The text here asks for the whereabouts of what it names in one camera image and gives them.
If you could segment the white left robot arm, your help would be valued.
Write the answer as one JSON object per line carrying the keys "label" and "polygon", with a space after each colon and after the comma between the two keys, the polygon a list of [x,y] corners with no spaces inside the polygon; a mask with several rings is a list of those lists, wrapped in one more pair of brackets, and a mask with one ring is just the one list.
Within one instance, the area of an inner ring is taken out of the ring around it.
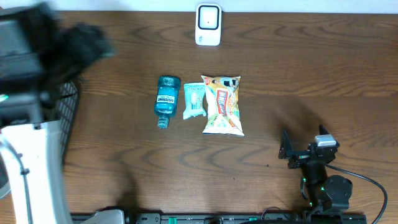
{"label": "white left robot arm", "polygon": [[18,223],[71,223],[62,174],[60,87],[113,56],[104,32],[61,28],[47,2],[1,11],[1,157]]}

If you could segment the light teal small packet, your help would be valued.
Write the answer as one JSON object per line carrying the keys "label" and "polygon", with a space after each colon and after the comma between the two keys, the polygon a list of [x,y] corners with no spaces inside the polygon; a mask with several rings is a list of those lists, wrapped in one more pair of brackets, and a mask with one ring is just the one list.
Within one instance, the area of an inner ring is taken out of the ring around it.
{"label": "light teal small packet", "polygon": [[203,107],[205,97],[205,84],[203,82],[184,84],[184,95],[185,110],[183,112],[183,119],[199,115],[206,116],[206,111]]}

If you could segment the teal mouthwash bottle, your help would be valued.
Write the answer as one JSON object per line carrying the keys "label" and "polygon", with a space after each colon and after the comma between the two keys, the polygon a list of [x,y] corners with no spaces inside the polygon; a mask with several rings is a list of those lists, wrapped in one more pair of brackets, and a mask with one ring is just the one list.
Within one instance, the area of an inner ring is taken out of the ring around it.
{"label": "teal mouthwash bottle", "polygon": [[161,76],[157,83],[157,97],[154,112],[159,117],[158,127],[167,129],[170,118],[177,112],[178,93],[181,81],[175,76]]}

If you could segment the yellow snack bag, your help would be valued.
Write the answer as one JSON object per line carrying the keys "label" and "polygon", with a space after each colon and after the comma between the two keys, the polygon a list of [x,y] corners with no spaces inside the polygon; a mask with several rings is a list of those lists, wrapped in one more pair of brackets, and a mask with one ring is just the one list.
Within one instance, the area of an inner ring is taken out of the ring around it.
{"label": "yellow snack bag", "polygon": [[203,134],[244,136],[238,105],[241,77],[201,77],[208,105],[208,121]]}

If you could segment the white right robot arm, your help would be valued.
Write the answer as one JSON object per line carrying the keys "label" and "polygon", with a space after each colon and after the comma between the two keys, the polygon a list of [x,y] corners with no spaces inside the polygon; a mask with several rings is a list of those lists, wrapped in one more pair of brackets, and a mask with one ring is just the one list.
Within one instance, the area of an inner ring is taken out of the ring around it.
{"label": "white right robot arm", "polygon": [[303,219],[312,222],[322,215],[341,217],[349,208],[353,184],[341,175],[326,173],[326,166],[335,159],[340,144],[325,129],[319,125],[319,134],[315,141],[304,151],[293,149],[287,131],[282,131],[279,159],[288,160],[289,169],[300,169],[302,183],[307,190],[307,200],[310,208],[303,213]]}

